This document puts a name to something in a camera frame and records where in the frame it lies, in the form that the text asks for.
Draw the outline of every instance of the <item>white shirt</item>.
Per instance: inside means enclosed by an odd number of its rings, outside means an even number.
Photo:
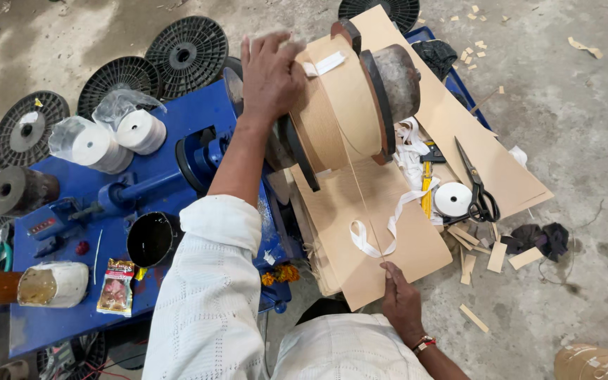
[[[161,285],[143,379],[258,379],[259,212],[230,195],[180,212],[185,236]],[[327,315],[283,338],[273,379],[431,379],[383,315]]]

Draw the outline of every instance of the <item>black rag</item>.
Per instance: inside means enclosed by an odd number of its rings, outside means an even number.
[[[523,224],[511,232],[511,236],[502,236],[501,242],[508,245],[506,253],[521,254],[537,247],[549,260],[557,262],[567,249],[569,231],[560,223],[552,223],[540,228],[538,224]]]
[[[457,52],[441,40],[427,40],[412,44],[424,63],[433,71],[440,81],[447,76],[452,64],[457,60]]]

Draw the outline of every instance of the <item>hand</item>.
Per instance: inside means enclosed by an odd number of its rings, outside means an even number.
[[[386,269],[386,290],[382,310],[410,349],[426,335],[422,325],[422,295],[407,283],[400,268],[390,261],[379,264]]]
[[[248,36],[241,44],[243,66],[243,104],[241,117],[250,120],[255,128],[271,131],[277,118],[290,111],[304,90],[306,74],[295,62],[295,56],[304,46],[288,42],[288,32],[276,32],[253,41],[252,51]]]

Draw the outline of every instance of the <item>black pot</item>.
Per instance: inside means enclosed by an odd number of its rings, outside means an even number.
[[[126,248],[135,265],[141,268],[172,263],[184,233],[180,218],[165,212],[149,212],[139,217],[128,232]]]

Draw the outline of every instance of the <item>blue machine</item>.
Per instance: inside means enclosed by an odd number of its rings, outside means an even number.
[[[31,167],[55,176],[60,194],[57,201],[15,221],[13,270],[22,272],[41,262],[71,260],[88,265],[92,277],[101,232],[102,238],[95,278],[89,279],[87,297],[79,305],[68,309],[11,305],[10,356],[128,322],[122,316],[95,310],[108,259],[128,259],[128,229],[141,214],[164,211],[179,215],[207,191],[233,135],[236,113],[241,111],[240,105],[232,102],[224,80],[165,106],[167,113],[160,109],[151,112],[166,125],[164,144],[149,156],[135,155],[120,175],[107,175],[52,156]],[[290,259],[305,257],[291,206],[279,203],[266,181],[271,172],[265,165],[259,187],[262,240],[253,264],[260,274]],[[81,241],[90,246],[85,255],[75,253]],[[264,259],[266,252],[275,262]],[[145,313],[153,310],[168,269],[150,268],[142,281],[134,281],[131,320],[138,315],[146,317]],[[263,286],[259,311],[273,308],[283,312],[291,298],[288,283]]]

